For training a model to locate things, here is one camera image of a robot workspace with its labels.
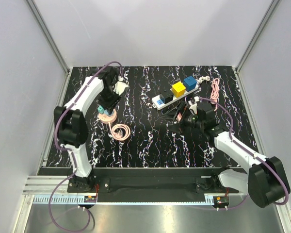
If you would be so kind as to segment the teal plug adapter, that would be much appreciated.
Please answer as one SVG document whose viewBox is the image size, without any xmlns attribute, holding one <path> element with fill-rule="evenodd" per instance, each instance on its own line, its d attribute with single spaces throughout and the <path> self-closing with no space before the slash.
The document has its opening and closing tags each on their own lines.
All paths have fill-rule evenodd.
<svg viewBox="0 0 291 233">
<path fill-rule="evenodd" d="M 100 114 L 104 114 L 105 112 L 105 109 L 101 105 L 98 106 L 97 110 Z"/>
</svg>

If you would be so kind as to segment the white multicolour power strip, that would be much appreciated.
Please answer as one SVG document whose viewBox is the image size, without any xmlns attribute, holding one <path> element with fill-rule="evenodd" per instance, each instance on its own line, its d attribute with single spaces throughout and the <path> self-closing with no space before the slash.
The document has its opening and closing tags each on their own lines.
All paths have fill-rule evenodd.
<svg viewBox="0 0 291 233">
<path fill-rule="evenodd" d="M 180 100 L 180 99 L 186 97 L 186 96 L 189 95 L 189 94 L 192 94 L 192 93 L 193 93 L 194 91 L 196 91 L 198 88 L 199 88 L 199 84 L 197 83 L 195 89 L 193 89 L 193 90 L 190 91 L 190 92 L 185 91 L 184 95 L 182 95 L 182 96 L 179 97 L 179 98 L 175 98 L 175 96 L 174 96 L 174 97 L 173 97 L 173 100 L 170 101 L 170 102 L 167 103 L 167 104 L 164 104 L 164 103 L 160 100 L 160 93 L 163 91 L 163 90 L 162 90 L 162 91 L 160 91 L 160 93 L 159 93 L 157 96 L 155 96 L 155 97 L 153 97 L 153 98 L 151 99 L 151 100 L 152 100 L 152 107 L 154 107 L 154 108 L 157 109 L 157 110 L 162 110 L 163 108 L 169 106 L 170 104 L 172 104 L 172 103 L 174 103 L 174 102 L 176 102 L 176 101 L 178 101 L 178 100 Z"/>
</svg>

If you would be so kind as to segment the black cube socket adapter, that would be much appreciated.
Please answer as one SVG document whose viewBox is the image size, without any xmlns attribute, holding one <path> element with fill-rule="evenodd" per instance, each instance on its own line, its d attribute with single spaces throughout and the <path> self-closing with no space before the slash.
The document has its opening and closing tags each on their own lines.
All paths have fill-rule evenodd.
<svg viewBox="0 0 291 233">
<path fill-rule="evenodd" d="M 174 94 L 173 92 L 168 89 L 168 90 L 163 90 L 161 93 L 160 93 L 160 100 L 164 103 L 164 104 L 167 104 L 169 103 L 170 101 L 173 100 L 173 97 L 174 97 Z"/>
</svg>

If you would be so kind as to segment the yellow cube socket adapter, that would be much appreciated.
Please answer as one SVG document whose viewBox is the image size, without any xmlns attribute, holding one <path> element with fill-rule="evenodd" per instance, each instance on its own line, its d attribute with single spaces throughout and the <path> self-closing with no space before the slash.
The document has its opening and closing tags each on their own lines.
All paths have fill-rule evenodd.
<svg viewBox="0 0 291 233">
<path fill-rule="evenodd" d="M 177 82 L 172 85 L 172 93 L 174 94 L 175 98 L 179 98 L 184 95 L 186 91 L 186 87 L 182 82 Z"/>
</svg>

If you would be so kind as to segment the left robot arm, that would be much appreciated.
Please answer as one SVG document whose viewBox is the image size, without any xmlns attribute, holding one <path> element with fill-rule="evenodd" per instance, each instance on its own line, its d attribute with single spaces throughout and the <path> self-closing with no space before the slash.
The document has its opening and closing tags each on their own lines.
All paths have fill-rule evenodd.
<svg viewBox="0 0 291 233">
<path fill-rule="evenodd" d="M 92 166 L 85 145 L 88 138 L 85 116 L 95 100 L 104 112 L 113 113 L 121 98 L 115 88 L 119 83 L 119 74 L 119 70 L 112 66 L 92 69 L 75 96 L 64 106 L 54 109 L 55 146 L 68 152 L 73 175 L 80 177 L 78 187 L 84 192 L 90 192 L 95 187 L 95 180 L 89 177 Z"/>
</svg>

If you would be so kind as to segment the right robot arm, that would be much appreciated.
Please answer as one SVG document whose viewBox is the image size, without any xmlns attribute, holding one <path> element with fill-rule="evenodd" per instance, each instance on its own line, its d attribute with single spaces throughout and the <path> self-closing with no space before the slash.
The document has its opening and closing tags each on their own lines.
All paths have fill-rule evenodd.
<svg viewBox="0 0 291 233">
<path fill-rule="evenodd" d="M 215 192 L 232 188 L 248 195 L 260 208 L 270 204 L 285 205 L 291 188 L 281 160 L 268 158 L 241 142 L 232 134 L 232 129 L 218 123 L 213 101 L 204 99 L 192 105 L 181 101 L 175 108 L 162 115 L 173 125 L 168 130 L 185 134 L 194 130 L 204 136 L 213 147 L 236 161 L 245 173 L 225 168 L 210 181 Z"/>
</svg>

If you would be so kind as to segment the pink power strip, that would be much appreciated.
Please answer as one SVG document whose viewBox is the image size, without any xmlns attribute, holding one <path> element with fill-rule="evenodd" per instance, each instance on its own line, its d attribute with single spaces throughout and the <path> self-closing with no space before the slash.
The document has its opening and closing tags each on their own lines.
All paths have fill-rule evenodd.
<svg viewBox="0 0 291 233">
<path fill-rule="evenodd" d="M 177 115 L 177 121 L 180 122 L 181 119 L 182 119 L 182 114 L 181 113 L 178 113 L 178 115 Z"/>
</svg>

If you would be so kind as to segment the blue cube socket adapter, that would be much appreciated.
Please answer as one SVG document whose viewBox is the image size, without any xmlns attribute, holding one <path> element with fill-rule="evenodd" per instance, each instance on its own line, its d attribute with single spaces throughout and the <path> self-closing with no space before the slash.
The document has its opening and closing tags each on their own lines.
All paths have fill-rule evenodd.
<svg viewBox="0 0 291 233">
<path fill-rule="evenodd" d="M 183 85 L 185 86 L 186 91 L 190 92 L 196 88 L 197 81 L 193 76 L 189 76 L 183 80 Z"/>
</svg>

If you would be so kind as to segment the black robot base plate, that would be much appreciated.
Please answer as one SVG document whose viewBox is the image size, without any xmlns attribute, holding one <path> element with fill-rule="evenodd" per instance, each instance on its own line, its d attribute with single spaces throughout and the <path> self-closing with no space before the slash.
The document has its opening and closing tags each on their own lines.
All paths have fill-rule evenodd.
<svg viewBox="0 0 291 233">
<path fill-rule="evenodd" d="M 98 192 L 98 202 L 167 204 L 205 202 L 223 194 L 218 175 L 224 168 L 94 168 L 88 178 L 72 178 L 69 193 Z"/>
</svg>

